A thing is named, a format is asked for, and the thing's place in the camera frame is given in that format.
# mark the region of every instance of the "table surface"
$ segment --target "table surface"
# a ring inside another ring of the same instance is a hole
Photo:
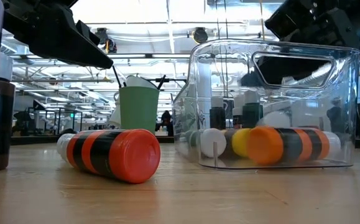
[[[54,144],[12,146],[0,171],[0,223],[360,223],[360,150],[351,168],[223,172],[161,144],[148,182],[70,167]]]

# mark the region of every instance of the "transparent container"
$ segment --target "transparent container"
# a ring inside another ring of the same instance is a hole
[[[351,166],[359,54],[255,40],[197,46],[173,102],[176,150],[218,169]]]

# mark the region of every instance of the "black and orange striped bottle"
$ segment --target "black and orange striped bottle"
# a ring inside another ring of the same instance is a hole
[[[250,130],[246,147],[256,164],[269,166],[324,159],[338,142],[319,129],[261,126]]]
[[[131,184],[147,181],[160,162],[159,142],[144,129],[64,134],[57,151],[75,168]]]

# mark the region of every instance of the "green cup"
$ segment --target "green cup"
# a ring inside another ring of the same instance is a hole
[[[119,89],[121,128],[146,129],[155,134],[159,90],[143,86]]]

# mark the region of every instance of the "ceiling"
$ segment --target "ceiling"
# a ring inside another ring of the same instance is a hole
[[[171,110],[171,95],[175,97],[185,84],[180,80],[187,78],[189,53],[197,46],[192,38],[196,27],[204,27],[209,40],[262,39],[261,17],[270,17],[281,2],[263,1],[261,8],[258,0],[226,0],[226,5],[218,0],[217,7],[211,0],[79,0],[72,11],[75,21],[82,20],[93,32],[100,27],[108,29],[118,47],[117,54],[110,57],[122,79],[128,75],[147,79],[166,75],[179,80],[164,83],[165,91],[159,97],[161,113]],[[266,40],[275,40],[268,30],[264,34]],[[14,58],[13,83],[18,91],[25,90],[18,95],[30,95],[50,106],[86,103],[92,113],[114,108],[113,95],[119,86],[112,70],[35,56],[21,59],[15,55],[32,53],[6,31],[2,46]],[[155,58],[143,58],[144,54],[155,54]],[[50,78],[60,81],[52,85],[46,82]]]

